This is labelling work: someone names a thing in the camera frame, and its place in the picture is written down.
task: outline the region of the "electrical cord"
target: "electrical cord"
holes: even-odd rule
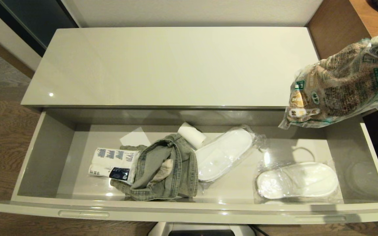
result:
[[[259,233],[265,235],[265,236],[269,236],[269,234],[265,233],[263,230],[261,230],[259,227],[257,227],[256,225],[248,225],[253,231],[257,230]]]

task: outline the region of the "white drawer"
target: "white drawer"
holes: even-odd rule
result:
[[[27,151],[11,201],[0,212],[121,221],[231,224],[323,224],[378,221],[378,161],[365,124],[355,117],[321,128],[277,128],[281,110],[47,108]],[[97,147],[119,148],[120,138],[142,127],[151,142],[177,132],[187,121],[208,136],[247,124],[268,137],[269,154],[281,160],[334,164],[339,201],[255,200],[252,181],[262,153],[253,152],[236,168],[194,198],[136,202],[90,177]],[[306,149],[310,155],[293,150]],[[363,173],[351,171],[366,165]]]

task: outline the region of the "wooden floor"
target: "wooden floor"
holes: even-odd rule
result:
[[[0,200],[9,200],[39,114],[20,106],[30,79],[0,58]],[[95,221],[0,213],[0,235],[146,235],[155,223]],[[378,222],[260,226],[271,236],[378,235]]]

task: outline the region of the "denim fabric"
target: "denim fabric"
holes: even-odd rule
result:
[[[139,150],[142,145],[120,148]],[[171,174],[148,187],[148,183],[167,159],[173,160]],[[137,201],[170,200],[177,196],[194,197],[198,190],[198,164],[195,153],[180,134],[168,135],[141,152],[136,164],[135,180],[131,186],[115,179],[111,180],[111,185]]]

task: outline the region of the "white wall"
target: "white wall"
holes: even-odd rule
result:
[[[81,27],[305,26],[323,0],[63,0]]]
[[[0,44],[30,69],[37,69],[42,58],[1,19]]]

